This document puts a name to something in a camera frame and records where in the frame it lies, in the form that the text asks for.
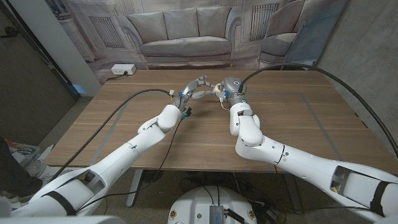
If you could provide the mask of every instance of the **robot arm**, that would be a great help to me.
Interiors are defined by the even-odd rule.
[[[167,105],[160,115],[145,122],[138,135],[106,156],[93,166],[61,175],[39,190],[27,205],[11,213],[13,217],[62,217],[66,215],[90,215],[101,200],[85,208],[82,206],[105,196],[111,186],[147,150],[161,142],[165,133],[175,126],[179,119],[190,115],[186,103],[198,86],[213,86],[200,77],[190,82],[174,98],[173,105]]]
[[[221,87],[229,92],[232,135],[238,136],[236,152],[246,158],[271,163],[315,185],[350,210],[376,222],[398,214],[398,177],[373,167],[314,156],[264,136],[257,115],[238,93],[240,80],[225,78]]]

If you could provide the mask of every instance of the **sofa cushion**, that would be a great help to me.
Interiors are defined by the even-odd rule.
[[[260,60],[265,61],[265,62],[282,63],[284,61],[284,59],[285,59],[284,56],[276,56],[276,55],[271,55],[271,54],[267,54],[264,52],[261,52],[261,54],[260,54]]]
[[[196,57],[231,53],[231,42],[220,37],[159,40],[141,45],[145,56]]]
[[[296,33],[287,33],[266,37],[261,42],[261,51],[272,55],[285,56],[295,36]]]
[[[169,40],[199,36],[196,8],[164,11],[163,15]]]
[[[205,7],[198,8],[199,35],[225,37],[225,26],[231,7]]]
[[[137,29],[143,43],[167,40],[163,12],[131,14],[127,18]]]

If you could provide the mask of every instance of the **white outlet box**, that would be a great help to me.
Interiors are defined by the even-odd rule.
[[[128,75],[133,75],[137,68],[134,64],[115,64],[112,67],[113,75],[123,75],[127,72]]]

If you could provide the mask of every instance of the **table top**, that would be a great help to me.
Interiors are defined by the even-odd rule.
[[[104,84],[81,115],[45,159],[61,166],[86,142],[103,121],[131,93],[148,88],[178,92],[191,80],[208,75],[216,84],[224,77],[242,80],[252,71],[236,70],[138,70],[133,76]],[[260,117],[264,135],[328,159],[355,162],[398,174],[392,155],[365,127],[330,82],[318,72],[266,71],[251,78],[247,102]],[[197,89],[209,90],[202,86]],[[116,113],[70,166],[85,167],[100,161],[137,134],[138,127],[159,115],[170,103],[161,92],[143,93]],[[191,99],[191,118],[182,121],[164,170],[269,172],[272,164],[237,155],[237,137],[229,133],[229,111],[217,97]],[[158,169],[170,145],[175,127],[166,138],[133,165]]]

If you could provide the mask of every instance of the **wall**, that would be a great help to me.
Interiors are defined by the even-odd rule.
[[[398,141],[398,1],[351,0],[318,66],[338,76],[372,107]],[[333,83],[392,152],[381,128],[354,97]]]
[[[94,96],[101,88],[44,0],[10,0],[25,23],[82,96]]]

